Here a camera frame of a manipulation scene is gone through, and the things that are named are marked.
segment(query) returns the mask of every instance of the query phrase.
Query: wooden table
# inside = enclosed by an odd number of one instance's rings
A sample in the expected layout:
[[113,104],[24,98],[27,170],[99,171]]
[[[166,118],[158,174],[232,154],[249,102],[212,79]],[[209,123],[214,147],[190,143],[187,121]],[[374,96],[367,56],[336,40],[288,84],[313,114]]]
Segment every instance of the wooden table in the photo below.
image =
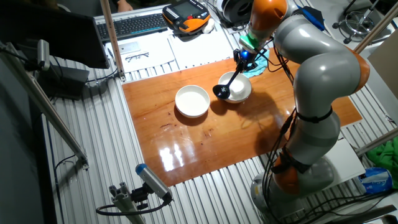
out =
[[[273,50],[270,60],[277,61]],[[295,74],[299,65],[288,65]],[[217,100],[211,89],[235,67],[229,59],[123,85],[145,163],[166,185],[267,153],[274,144],[294,108],[292,85],[283,70],[266,70],[250,79],[253,91],[245,102]],[[200,118],[185,118],[175,107],[175,94],[185,85],[210,96],[210,109]],[[362,119],[347,97],[333,102],[333,109],[342,126]]]

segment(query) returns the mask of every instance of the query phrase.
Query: computer keyboard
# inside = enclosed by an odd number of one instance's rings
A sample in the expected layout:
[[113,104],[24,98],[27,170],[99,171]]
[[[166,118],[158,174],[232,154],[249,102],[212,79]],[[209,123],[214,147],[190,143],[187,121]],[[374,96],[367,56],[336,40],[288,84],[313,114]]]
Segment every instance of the computer keyboard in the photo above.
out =
[[[102,42],[109,42],[106,24],[99,24],[97,27]],[[167,24],[163,18],[163,15],[158,13],[116,21],[114,22],[114,29],[116,31],[118,40],[123,40],[131,37],[151,34],[154,32],[165,31],[167,30]]]

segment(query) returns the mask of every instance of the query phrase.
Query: paper sheet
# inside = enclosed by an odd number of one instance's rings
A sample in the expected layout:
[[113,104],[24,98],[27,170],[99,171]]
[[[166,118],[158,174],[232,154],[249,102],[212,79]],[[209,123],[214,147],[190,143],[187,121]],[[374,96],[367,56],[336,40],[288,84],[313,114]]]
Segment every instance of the paper sheet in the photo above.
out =
[[[118,41],[119,46],[128,43],[138,44],[139,50],[121,54],[124,72],[163,65],[175,60],[169,41],[163,34],[151,34]],[[113,53],[111,43],[105,45],[105,52],[109,58],[112,58],[107,49]]]
[[345,139],[337,141],[335,146],[326,153],[325,159],[333,165],[335,175],[335,180],[327,188],[365,173],[361,161]]
[[169,39],[180,69],[233,57],[233,51],[223,32],[213,30],[209,34],[182,38],[170,35]]

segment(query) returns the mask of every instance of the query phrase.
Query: metal grating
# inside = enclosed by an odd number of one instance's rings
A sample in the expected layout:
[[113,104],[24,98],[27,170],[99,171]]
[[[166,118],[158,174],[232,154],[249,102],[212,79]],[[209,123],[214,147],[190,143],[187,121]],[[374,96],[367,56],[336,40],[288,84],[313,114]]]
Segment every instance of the metal grating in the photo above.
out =
[[[238,37],[243,33],[230,35],[224,32],[231,49],[239,47]],[[115,68],[98,70],[88,68],[69,60],[58,60],[62,66],[90,71],[89,79],[104,77]],[[128,80],[163,75],[178,70],[176,61],[126,74]],[[135,166],[143,162],[141,149],[134,130],[126,100],[118,78],[106,82],[91,82],[81,100],[58,99],[54,107],[68,125],[76,140],[86,150],[90,168],[82,170],[70,159],[60,165],[57,177],[60,186],[62,213],[65,223],[129,223],[125,217],[104,217],[95,213],[95,208],[111,204],[108,192],[110,185],[122,181],[130,189],[142,185],[135,174]],[[364,118],[363,122],[342,128],[342,135],[356,148],[359,148],[382,134],[392,130],[384,109],[374,97],[368,86],[350,97]],[[44,119],[45,139],[49,158],[54,163],[73,153],[61,139],[51,124]],[[147,223],[262,223],[262,216],[250,198],[249,186],[258,173],[264,171],[264,156],[255,157],[232,166],[216,170],[201,177],[188,180],[171,187],[174,202],[162,210],[143,215]],[[371,164],[364,159],[365,166]],[[51,173],[53,193],[59,223],[61,209],[55,191],[54,173]],[[325,200],[358,194],[352,180],[319,192],[303,200],[310,209]],[[160,201],[150,196],[149,206],[157,207]],[[339,205],[329,204],[329,208]],[[303,212],[288,218],[293,221]]]

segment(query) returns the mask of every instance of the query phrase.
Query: orange controller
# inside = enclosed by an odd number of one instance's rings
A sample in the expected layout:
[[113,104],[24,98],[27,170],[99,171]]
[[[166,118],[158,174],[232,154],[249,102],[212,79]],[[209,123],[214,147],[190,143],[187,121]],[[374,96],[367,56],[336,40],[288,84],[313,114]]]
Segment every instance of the orange controller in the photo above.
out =
[[164,7],[163,16],[176,30],[196,33],[207,23],[210,13],[195,0],[183,0]]

